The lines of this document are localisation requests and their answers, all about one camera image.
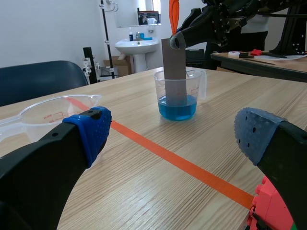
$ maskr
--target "gray cardboard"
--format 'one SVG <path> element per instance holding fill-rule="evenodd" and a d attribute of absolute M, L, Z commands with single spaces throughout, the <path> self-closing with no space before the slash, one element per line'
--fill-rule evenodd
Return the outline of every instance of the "gray cardboard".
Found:
<path fill-rule="evenodd" d="M 164 78 L 166 80 L 186 79 L 186 51 L 172 49 L 169 39 L 162 39 Z M 183 104 L 187 100 L 186 81 L 165 81 L 166 103 L 170 106 Z"/>

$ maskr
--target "table surface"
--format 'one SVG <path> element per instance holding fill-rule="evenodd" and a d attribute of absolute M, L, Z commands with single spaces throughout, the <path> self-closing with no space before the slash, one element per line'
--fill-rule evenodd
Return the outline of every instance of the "table surface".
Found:
<path fill-rule="evenodd" d="M 275 67 L 275 68 L 290 69 L 290 70 L 296 70 L 296 71 L 301 71 L 301 72 L 307 72 L 307 57 L 302 57 L 300 59 L 291 60 L 291 61 L 286 61 L 286 60 L 272 61 L 272 60 L 254 59 L 254 58 L 252 59 L 252 60 L 256 60 L 256 61 L 267 62 L 268 64 L 266 64 L 266 63 L 255 62 L 255 61 L 246 60 L 246 59 L 242 59 L 242 58 L 238 58 L 238 57 L 228 56 L 228 53 L 215 53 L 215 54 L 212 54 L 212 55 L 220 56 L 220 57 L 224 57 L 224 58 L 230 58 L 230 59 L 234 59 L 234 60 L 240 60 L 240 61 L 249 62 L 249 63 L 253 63 L 253 64 L 258 64 L 258 65 L 265 65 L 265 66 L 271 66 L 271 67 Z"/>
<path fill-rule="evenodd" d="M 239 150 L 234 120 L 256 107 L 304 128 L 305 83 L 208 70 L 208 98 L 194 118 L 163 119 L 150 70 L 0 108 L 0 119 L 55 95 L 101 94 L 114 121 L 148 138 L 249 194 L 263 174 Z M 17 135 L 0 143 L 0 153 L 29 140 Z M 74 187 L 59 230 L 226 230 L 237 229 L 248 209 L 158 155 L 111 129 L 94 166 Z"/>

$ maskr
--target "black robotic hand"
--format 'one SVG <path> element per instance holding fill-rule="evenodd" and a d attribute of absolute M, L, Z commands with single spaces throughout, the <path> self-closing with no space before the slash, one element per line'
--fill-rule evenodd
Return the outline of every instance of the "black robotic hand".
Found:
<path fill-rule="evenodd" d="M 278 12 L 307 0 L 202 0 L 207 6 L 191 10 L 177 33 L 171 37 L 173 49 L 185 49 L 203 42 L 219 46 L 228 43 L 226 33 L 240 26 L 256 14 Z"/>

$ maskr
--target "blue liquid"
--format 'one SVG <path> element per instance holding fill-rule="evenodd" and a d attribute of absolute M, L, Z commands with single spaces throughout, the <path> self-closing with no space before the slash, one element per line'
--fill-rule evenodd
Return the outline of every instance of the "blue liquid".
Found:
<path fill-rule="evenodd" d="M 196 112 L 197 99 L 191 95 L 187 96 L 187 100 L 176 102 L 177 106 L 168 106 L 166 97 L 159 99 L 159 111 L 163 117 L 172 121 L 183 121 L 194 116 Z"/>

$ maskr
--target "blue rubber pad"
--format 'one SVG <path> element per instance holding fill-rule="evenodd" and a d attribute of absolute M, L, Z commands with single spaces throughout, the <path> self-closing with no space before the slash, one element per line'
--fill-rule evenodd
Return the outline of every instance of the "blue rubber pad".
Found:
<path fill-rule="evenodd" d="M 242 152 L 257 165 L 284 118 L 254 108 L 244 108 L 236 115 L 235 135 Z"/>
<path fill-rule="evenodd" d="M 100 153 L 100 148 L 109 136 L 112 121 L 111 112 L 107 108 L 95 107 L 92 109 L 102 112 L 98 120 L 84 115 L 72 115 L 63 120 L 63 122 L 73 123 L 78 126 L 88 168 L 96 160 Z"/>

